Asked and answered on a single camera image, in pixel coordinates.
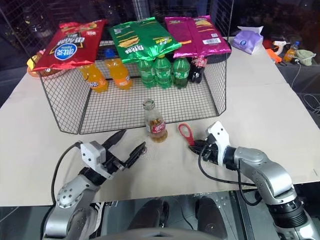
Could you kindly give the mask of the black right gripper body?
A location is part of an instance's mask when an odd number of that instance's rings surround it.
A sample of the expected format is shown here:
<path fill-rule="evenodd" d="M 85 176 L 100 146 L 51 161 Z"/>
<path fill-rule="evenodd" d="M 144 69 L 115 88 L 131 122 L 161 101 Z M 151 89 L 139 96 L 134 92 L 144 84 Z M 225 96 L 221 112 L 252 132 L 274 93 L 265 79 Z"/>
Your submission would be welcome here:
<path fill-rule="evenodd" d="M 207 149 L 204 154 L 201 154 L 202 160 L 212 164 L 218 164 L 218 146 L 216 143 L 206 145 Z"/>

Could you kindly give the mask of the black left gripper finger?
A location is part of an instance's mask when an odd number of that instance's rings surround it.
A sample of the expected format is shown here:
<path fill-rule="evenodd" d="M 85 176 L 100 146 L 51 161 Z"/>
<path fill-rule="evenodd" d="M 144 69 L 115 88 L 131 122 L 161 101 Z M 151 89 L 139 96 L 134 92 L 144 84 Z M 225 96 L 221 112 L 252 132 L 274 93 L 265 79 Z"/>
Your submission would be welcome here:
<path fill-rule="evenodd" d="M 124 167 L 126 169 L 129 169 L 140 158 L 140 156 L 144 155 L 146 152 L 147 152 L 147 147 L 146 147 L 146 142 L 144 141 L 129 154 L 129 158 L 124 163 Z"/>
<path fill-rule="evenodd" d="M 115 134 L 113 134 L 112 136 L 110 136 L 104 143 L 103 143 L 103 147 L 108 150 L 109 148 L 111 148 L 113 145 L 116 145 L 124 136 L 124 134 L 126 133 L 126 129 L 122 129 L 118 132 L 116 132 Z"/>

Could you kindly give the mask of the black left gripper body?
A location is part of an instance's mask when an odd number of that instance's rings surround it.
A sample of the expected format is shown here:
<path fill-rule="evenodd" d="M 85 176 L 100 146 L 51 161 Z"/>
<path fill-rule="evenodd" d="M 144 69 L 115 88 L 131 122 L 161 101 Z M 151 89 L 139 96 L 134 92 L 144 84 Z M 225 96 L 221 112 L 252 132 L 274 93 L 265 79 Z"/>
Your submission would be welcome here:
<path fill-rule="evenodd" d="M 118 170 L 129 169 L 129 163 L 120 161 L 113 154 L 106 154 L 105 161 L 102 163 L 103 169 L 110 175 L 113 175 Z"/>

